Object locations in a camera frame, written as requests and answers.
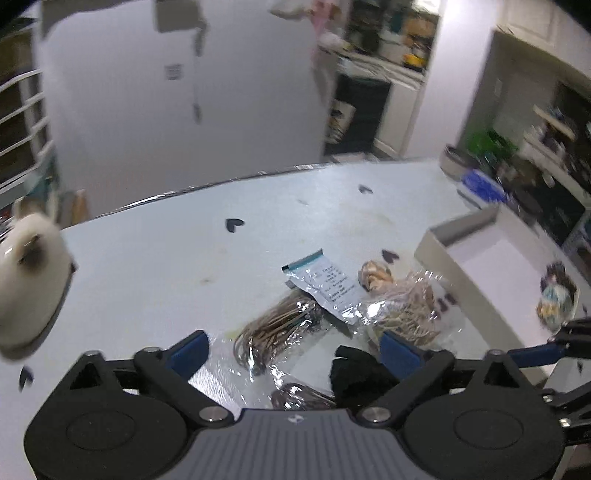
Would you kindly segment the white tote bag with print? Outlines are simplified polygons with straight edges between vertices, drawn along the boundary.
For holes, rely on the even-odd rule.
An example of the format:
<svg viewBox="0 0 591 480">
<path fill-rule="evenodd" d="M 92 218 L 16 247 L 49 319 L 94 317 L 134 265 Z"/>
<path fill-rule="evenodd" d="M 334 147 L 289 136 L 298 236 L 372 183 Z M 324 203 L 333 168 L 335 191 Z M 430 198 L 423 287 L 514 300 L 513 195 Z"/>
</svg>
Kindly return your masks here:
<svg viewBox="0 0 591 480">
<path fill-rule="evenodd" d="M 334 100 L 331 106 L 331 114 L 325 131 L 325 143 L 339 144 L 349 130 L 356 107 L 341 100 Z"/>
</svg>

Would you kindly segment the black hair scrunchie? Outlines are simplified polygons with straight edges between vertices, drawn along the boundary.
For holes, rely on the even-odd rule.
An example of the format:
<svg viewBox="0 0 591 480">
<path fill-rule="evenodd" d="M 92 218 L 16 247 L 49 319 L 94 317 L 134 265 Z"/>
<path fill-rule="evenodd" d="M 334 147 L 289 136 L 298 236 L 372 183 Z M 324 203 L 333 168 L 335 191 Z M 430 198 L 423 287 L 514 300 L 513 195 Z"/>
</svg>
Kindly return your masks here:
<svg viewBox="0 0 591 480">
<path fill-rule="evenodd" d="M 390 371 L 370 353 L 341 345 L 329 372 L 335 406 L 352 413 L 399 385 Z"/>
</svg>

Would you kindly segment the dark laundry basket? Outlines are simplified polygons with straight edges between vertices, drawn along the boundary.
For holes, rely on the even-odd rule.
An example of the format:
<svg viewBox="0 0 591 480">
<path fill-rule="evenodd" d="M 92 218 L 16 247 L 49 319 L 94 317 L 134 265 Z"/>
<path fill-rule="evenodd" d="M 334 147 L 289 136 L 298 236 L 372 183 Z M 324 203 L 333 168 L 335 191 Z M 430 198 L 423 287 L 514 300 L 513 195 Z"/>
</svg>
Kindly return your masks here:
<svg viewBox="0 0 591 480">
<path fill-rule="evenodd" d="M 339 74 L 334 100 L 356 107 L 355 117 L 339 144 L 325 143 L 324 155 L 369 152 L 391 90 L 391 82 L 377 78 Z"/>
</svg>

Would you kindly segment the blue tissue pack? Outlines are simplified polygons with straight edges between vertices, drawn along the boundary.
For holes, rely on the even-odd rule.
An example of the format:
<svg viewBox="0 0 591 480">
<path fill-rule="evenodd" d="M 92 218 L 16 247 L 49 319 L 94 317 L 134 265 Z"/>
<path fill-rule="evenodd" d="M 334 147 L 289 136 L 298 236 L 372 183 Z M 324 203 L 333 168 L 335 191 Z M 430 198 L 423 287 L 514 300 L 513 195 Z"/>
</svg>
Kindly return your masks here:
<svg viewBox="0 0 591 480">
<path fill-rule="evenodd" d="M 505 203 L 507 194 L 504 189 L 480 170 L 469 170 L 457 186 L 458 193 L 483 209 L 486 205 Z"/>
</svg>

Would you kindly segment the bag of beige hair ties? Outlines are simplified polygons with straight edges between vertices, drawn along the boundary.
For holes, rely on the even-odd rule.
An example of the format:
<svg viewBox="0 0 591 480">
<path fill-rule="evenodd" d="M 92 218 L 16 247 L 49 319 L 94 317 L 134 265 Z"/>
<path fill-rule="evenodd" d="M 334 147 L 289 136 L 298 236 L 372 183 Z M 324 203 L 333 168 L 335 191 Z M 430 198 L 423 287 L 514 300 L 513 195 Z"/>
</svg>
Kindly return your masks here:
<svg viewBox="0 0 591 480">
<path fill-rule="evenodd" d="M 378 347 L 386 333 L 417 347 L 447 340 L 461 325 L 455 303 L 446 299 L 448 287 L 443 276 L 429 270 L 379 283 L 358 310 L 370 343 Z"/>
</svg>

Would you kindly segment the bag of dark hair ties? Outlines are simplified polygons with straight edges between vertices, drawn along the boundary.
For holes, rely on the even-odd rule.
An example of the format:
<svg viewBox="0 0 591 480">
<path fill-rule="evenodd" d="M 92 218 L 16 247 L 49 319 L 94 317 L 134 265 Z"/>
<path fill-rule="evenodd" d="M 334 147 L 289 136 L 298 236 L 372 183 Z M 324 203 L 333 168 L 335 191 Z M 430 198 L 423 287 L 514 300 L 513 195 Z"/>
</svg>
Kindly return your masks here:
<svg viewBox="0 0 591 480">
<path fill-rule="evenodd" d="M 335 409 L 335 400 L 307 385 L 290 382 L 283 384 L 270 395 L 276 410 L 308 411 Z"/>
</svg>

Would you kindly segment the peach satin bow scrunchie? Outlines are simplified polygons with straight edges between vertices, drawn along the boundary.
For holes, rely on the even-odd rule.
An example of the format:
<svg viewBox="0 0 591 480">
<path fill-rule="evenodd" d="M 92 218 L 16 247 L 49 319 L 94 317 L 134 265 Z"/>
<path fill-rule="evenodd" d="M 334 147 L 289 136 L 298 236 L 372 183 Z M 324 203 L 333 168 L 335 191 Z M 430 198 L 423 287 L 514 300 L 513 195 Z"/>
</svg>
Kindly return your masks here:
<svg viewBox="0 0 591 480">
<path fill-rule="evenodd" d="M 374 260 L 363 263 L 358 278 L 363 289 L 369 292 L 381 290 L 394 284 L 394 276 L 389 267 Z"/>
</svg>

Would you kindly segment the white plastic drawer unit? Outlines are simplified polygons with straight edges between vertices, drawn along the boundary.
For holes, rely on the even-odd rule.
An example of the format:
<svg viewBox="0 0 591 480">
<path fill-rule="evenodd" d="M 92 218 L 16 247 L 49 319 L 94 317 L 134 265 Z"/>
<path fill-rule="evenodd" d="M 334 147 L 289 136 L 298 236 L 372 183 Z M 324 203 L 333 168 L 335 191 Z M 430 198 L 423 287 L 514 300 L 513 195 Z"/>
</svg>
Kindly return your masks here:
<svg viewBox="0 0 591 480">
<path fill-rule="evenodd" d="M 42 71 L 28 26 L 1 39 L 1 193 L 21 197 L 55 171 Z"/>
</svg>

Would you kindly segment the bag of brown hair ties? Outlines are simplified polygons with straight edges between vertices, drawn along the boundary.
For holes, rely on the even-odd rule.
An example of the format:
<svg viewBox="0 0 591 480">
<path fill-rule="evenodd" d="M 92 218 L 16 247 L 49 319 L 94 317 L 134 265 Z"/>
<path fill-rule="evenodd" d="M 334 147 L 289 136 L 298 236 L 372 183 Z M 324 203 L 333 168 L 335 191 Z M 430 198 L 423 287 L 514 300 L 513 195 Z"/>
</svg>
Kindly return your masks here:
<svg viewBox="0 0 591 480">
<path fill-rule="evenodd" d="M 233 342 L 233 357 L 252 376 L 263 375 L 288 349 L 321 330 L 324 320 L 324 309 L 311 295 L 293 290 L 242 328 Z"/>
</svg>

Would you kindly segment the cream cat-shaped ceramic pot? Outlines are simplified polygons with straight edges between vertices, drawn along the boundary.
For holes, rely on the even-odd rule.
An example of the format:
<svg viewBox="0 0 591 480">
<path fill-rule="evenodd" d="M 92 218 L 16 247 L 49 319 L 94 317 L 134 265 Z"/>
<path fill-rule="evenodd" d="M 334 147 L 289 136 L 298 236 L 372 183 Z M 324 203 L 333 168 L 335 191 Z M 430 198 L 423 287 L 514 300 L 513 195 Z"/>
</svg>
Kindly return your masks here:
<svg viewBox="0 0 591 480">
<path fill-rule="evenodd" d="M 59 226 L 28 197 L 12 206 L 1 235 L 1 352 L 41 341 L 67 295 L 76 264 Z"/>
</svg>

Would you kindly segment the green potted plant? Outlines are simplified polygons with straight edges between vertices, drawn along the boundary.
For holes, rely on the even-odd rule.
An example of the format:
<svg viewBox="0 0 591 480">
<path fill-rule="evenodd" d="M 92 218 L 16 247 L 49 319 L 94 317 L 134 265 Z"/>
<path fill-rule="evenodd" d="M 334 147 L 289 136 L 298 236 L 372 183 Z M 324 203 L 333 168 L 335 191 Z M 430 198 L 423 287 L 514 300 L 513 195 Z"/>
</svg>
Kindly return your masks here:
<svg viewBox="0 0 591 480">
<path fill-rule="evenodd" d="M 467 150 L 483 160 L 502 161 L 518 151 L 518 147 L 494 129 L 472 134 L 466 144 Z"/>
</svg>

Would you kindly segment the blue patterned fabric scrunchie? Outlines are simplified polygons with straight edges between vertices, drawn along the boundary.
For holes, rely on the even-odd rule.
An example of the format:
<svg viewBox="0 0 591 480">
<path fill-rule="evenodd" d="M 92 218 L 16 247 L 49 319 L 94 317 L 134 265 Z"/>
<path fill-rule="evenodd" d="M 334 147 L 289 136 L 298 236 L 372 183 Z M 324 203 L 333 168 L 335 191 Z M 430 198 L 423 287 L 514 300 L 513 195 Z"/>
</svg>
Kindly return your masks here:
<svg viewBox="0 0 591 480">
<path fill-rule="evenodd" d="M 540 290 L 537 316 L 549 331 L 557 332 L 574 315 L 578 287 L 567 274 L 565 265 L 556 261 L 546 267 L 540 279 Z"/>
</svg>

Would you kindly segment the white teal labelled packet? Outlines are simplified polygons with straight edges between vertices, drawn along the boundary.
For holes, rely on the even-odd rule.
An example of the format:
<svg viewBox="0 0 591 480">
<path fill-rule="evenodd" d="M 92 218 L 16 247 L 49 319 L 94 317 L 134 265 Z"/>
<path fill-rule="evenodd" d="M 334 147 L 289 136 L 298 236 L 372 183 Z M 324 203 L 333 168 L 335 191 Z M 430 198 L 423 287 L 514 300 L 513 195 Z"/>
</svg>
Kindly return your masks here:
<svg viewBox="0 0 591 480">
<path fill-rule="evenodd" d="M 346 275 L 319 249 L 281 267 L 288 281 L 308 293 L 325 311 L 347 325 L 360 321 L 358 307 L 366 298 L 359 282 Z"/>
</svg>

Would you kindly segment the white shallow cardboard box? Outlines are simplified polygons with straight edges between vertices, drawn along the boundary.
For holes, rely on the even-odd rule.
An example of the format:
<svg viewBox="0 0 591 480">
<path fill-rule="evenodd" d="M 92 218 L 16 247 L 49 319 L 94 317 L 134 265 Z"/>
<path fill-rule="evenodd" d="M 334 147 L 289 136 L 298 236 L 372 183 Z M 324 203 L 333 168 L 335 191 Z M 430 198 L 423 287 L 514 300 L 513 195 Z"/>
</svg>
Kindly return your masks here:
<svg viewBox="0 0 591 480">
<path fill-rule="evenodd" d="M 502 205 L 428 229 L 415 257 L 450 282 L 452 296 L 493 349 L 533 347 L 550 338 L 536 308 L 541 278 L 553 262 L 564 264 L 577 287 L 568 317 L 589 305 L 590 287 L 564 252 L 541 227 L 529 227 Z"/>
</svg>

